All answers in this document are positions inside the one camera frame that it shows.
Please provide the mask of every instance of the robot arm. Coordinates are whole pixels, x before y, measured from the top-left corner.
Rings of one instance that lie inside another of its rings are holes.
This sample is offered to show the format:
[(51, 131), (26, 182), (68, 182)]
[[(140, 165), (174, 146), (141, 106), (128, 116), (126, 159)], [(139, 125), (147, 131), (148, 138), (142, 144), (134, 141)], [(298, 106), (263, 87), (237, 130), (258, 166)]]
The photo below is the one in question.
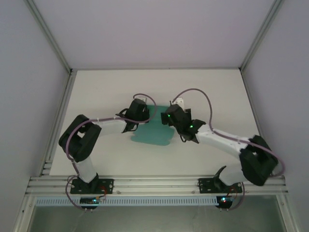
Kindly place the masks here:
[[(98, 180), (98, 174), (95, 171), (90, 154), (93, 150), (97, 139), (103, 135), (109, 135), (114, 133), (125, 133), (134, 131), (138, 127), (138, 123), (129, 122), (126, 119), (135, 121), (145, 121), (149, 119), (149, 110), (144, 101), (140, 99), (134, 99), (129, 108), (122, 110), (117, 116), (122, 120), (109, 120), (109, 121), (94, 121), (89, 122), (77, 130), (72, 136), (69, 143), (69, 154), (74, 159), (75, 167), (79, 173), (79, 179), (91, 186), (96, 185)], [(89, 119), (84, 115), (78, 115), (74, 121), (70, 124), (67, 130), (62, 134), (59, 139), (59, 145), (63, 151), (66, 152), (66, 144), (68, 142), (70, 134), (81, 123), (88, 121)]]
[(240, 163), (220, 168), (213, 178), (218, 192), (234, 183), (250, 181), (262, 186), (278, 164), (278, 160), (271, 154), (239, 141), (247, 141), (269, 149), (265, 140), (256, 135), (244, 138), (214, 129), (226, 139), (214, 133), (204, 121), (191, 119), (191, 110), (183, 110), (179, 105), (171, 105), (161, 114), (162, 124), (174, 126), (183, 142), (193, 141), (214, 146), (237, 158)]

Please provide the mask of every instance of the ventilation grille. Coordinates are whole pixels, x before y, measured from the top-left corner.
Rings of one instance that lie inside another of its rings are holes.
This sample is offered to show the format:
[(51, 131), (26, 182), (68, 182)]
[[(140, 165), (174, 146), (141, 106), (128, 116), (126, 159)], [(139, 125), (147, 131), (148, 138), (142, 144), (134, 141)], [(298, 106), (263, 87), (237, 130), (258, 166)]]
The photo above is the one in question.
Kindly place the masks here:
[[(72, 200), (79, 204), (78, 197)], [(101, 200), (98, 206), (181, 206), (181, 205), (218, 205), (215, 196), (202, 197), (108, 197)], [(72, 206), (66, 197), (38, 197), (36, 206)]]

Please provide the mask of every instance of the teal cloth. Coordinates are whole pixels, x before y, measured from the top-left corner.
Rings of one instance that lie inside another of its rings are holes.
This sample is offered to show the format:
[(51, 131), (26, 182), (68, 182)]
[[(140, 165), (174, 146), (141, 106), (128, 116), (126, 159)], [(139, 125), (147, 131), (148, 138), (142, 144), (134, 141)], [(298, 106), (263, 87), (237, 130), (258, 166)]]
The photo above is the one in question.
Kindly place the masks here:
[[(148, 106), (149, 113), (152, 115), (155, 106)], [(131, 140), (137, 143), (153, 144), (159, 146), (167, 146), (174, 136), (175, 130), (161, 122), (161, 113), (167, 110), (168, 106), (158, 106), (154, 118), (149, 122), (139, 125), (139, 128), (133, 132)]]

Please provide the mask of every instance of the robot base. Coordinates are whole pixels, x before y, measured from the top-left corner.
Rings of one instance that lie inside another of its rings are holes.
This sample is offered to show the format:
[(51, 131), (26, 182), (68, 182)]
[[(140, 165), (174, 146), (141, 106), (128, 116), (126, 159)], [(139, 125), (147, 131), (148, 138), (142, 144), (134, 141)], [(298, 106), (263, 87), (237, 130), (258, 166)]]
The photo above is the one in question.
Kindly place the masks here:
[(113, 179), (96, 179), (94, 183), (86, 183), (81, 179), (74, 179), (72, 181), (71, 194), (112, 194), (114, 188)]
[(225, 186), (223, 189), (218, 189), (214, 184), (214, 178), (200, 178), (198, 179), (199, 193), (242, 193), (240, 183), (235, 183), (231, 186)]

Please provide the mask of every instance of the white table surface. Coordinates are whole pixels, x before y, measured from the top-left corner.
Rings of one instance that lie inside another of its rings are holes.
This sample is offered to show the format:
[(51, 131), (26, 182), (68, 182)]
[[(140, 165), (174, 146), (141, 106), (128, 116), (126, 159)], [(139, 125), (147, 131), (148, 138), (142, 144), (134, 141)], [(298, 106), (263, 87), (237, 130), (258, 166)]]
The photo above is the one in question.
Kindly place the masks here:
[[(129, 107), (135, 93), (149, 94), (158, 105), (168, 105), (179, 92), (192, 87), (210, 97), (215, 128), (246, 137), (258, 134), (239, 70), (78, 71), (61, 134), (79, 114), (114, 116)], [(193, 119), (208, 122), (209, 107), (201, 93), (188, 92), (182, 97)], [(99, 175), (215, 174), (222, 166), (239, 162), (214, 147), (182, 143), (177, 133), (168, 146), (136, 143), (132, 135), (113, 134), (97, 140), (91, 159)], [(75, 174), (71, 162), (57, 146), (50, 175), (71, 174)]]

